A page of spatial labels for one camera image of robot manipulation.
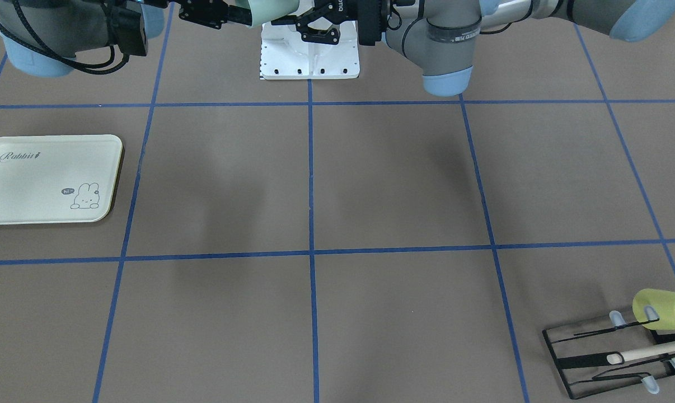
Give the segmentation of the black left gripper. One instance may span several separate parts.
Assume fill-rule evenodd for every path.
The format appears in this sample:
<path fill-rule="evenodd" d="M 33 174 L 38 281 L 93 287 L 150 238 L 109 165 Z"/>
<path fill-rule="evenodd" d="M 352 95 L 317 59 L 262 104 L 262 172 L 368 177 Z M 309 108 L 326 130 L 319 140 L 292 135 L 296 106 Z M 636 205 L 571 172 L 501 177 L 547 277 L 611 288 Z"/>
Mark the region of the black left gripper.
<path fill-rule="evenodd" d="M 340 43 L 340 25 L 354 21 L 358 44 L 374 46 L 386 30 L 385 1 L 314 1 L 301 15 L 286 15 L 271 21 L 273 26 L 294 26 L 305 43 Z"/>

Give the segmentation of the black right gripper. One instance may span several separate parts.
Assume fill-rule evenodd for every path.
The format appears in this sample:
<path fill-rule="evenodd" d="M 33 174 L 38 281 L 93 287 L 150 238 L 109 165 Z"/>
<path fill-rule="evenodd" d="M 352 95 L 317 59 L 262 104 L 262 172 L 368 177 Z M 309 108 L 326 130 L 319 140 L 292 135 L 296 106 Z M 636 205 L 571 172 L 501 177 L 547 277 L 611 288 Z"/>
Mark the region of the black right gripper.
<path fill-rule="evenodd" d="M 228 23 L 251 26 L 251 11 L 248 8 L 225 1 L 178 1 L 178 4 L 179 18 L 196 25 L 213 30 L 220 30 Z"/>

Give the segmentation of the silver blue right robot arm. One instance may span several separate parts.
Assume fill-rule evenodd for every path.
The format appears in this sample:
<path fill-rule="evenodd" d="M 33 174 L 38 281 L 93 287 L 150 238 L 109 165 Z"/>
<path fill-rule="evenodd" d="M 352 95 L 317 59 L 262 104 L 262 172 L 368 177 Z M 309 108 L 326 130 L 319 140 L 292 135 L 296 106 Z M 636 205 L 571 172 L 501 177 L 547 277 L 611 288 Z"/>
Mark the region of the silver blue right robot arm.
<path fill-rule="evenodd" d="M 106 76 L 145 57 L 168 1 L 0 1 L 12 65 L 31 76 Z"/>

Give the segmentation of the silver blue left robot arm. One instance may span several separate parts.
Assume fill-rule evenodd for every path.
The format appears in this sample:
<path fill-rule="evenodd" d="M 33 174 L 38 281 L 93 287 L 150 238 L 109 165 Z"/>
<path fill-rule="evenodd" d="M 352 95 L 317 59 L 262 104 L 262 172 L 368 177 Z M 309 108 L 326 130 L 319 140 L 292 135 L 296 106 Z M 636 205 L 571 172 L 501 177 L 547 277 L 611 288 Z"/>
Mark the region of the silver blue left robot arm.
<path fill-rule="evenodd" d="M 637 43 L 675 15 L 675 1 L 314 1 L 301 15 L 286 11 L 272 25 L 294 26 L 307 43 L 338 44 L 354 21 L 358 43 L 383 41 L 420 67 L 424 89 L 459 95 L 470 84 L 479 36 L 520 21 L 559 18 L 625 43 Z"/>

